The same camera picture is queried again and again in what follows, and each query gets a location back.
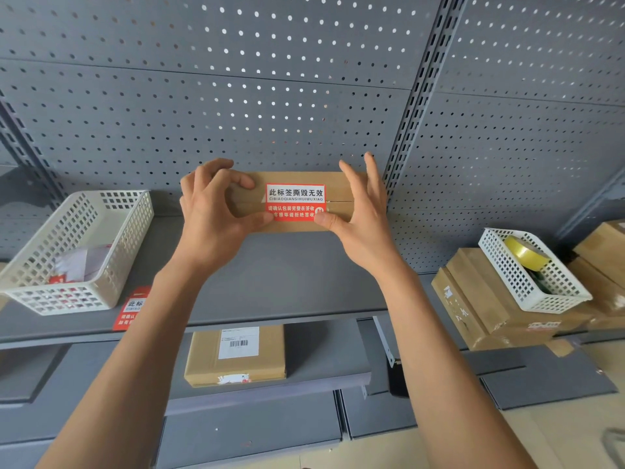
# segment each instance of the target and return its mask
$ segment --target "right hand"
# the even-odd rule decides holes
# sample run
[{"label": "right hand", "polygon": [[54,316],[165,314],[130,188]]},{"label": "right hand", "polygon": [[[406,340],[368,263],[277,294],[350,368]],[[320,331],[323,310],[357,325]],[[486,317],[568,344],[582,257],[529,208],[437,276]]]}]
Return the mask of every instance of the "right hand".
[{"label": "right hand", "polygon": [[386,219],[386,188],[382,183],[376,160],[365,153],[368,181],[365,185],[350,165],[341,160],[340,170],[347,176],[354,195],[354,214],[349,222],[329,212],[318,212],[314,221],[334,232],[345,253],[376,279],[389,262],[403,262],[391,237]]}]

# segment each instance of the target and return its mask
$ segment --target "forearm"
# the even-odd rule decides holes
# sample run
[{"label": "forearm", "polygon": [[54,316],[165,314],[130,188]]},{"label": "forearm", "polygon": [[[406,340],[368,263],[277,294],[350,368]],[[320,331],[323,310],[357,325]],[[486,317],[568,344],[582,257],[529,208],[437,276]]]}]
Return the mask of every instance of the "forearm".
[{"label": "forearm", "polygon": [[445,331],[416,273],[400,259],[378,281],[433,465],[535,467]]},{"label": "forearm", "polygon": [[205,276],[172,260],[39,467],[147,467]]}]

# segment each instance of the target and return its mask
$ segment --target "left hand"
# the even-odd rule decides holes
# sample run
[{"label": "left hand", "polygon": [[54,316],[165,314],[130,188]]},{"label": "left hand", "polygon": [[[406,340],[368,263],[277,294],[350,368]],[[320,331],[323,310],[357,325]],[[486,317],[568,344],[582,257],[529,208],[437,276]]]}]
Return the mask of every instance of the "left hand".
[{"label": "left hand", "polygon": [[226,204],[225,192],[235,182],[254,188],[247,174],[230,169],[231,159],[218,158],[182,179],[183,234],[172,260],[182,261],[207,278],[234,258],[247,234],[273,220],[270,212],[235,218]]}]

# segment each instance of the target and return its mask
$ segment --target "shipping label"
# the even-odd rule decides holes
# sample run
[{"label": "shipping label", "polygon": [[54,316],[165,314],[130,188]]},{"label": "shipping label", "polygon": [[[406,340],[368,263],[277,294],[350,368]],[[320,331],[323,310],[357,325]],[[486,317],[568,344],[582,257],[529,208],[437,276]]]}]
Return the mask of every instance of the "shipping label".
[{"label": "shipping label", "polygon": [[326,211],[324,184],[267,184],[265,210],[278,222],[312,222]]}]

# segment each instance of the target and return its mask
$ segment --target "hand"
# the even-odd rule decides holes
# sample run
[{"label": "hand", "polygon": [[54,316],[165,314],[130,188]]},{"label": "hand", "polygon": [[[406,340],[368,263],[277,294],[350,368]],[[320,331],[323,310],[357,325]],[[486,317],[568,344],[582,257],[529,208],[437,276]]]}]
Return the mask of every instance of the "hand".
[{"label": "hand", "polygon": [[254,188],[254,180],[247,174],[230,169],[233,164],[231,159],[214,159],[198,166],[180,182],[184,228],[173,260],[194,267],[207,278],[234,258],[247,234],[274,218],[270,212],[256,212],[240,219],[230,213],[225,196],[230,183]]},{"label": "hand", "polygon": [[367,165],[366,185],[350,165],[342,160],[339,162],[340,170],[347,176],[354,195],[354,214],[349,223],[329,212],[317,213],[314,221],[334,232],[348,257],[379,279],[389,262],[403,263],[403,260],[393,243],[386,219],[386,188],[376,160],[367,152],[364,162]]}]

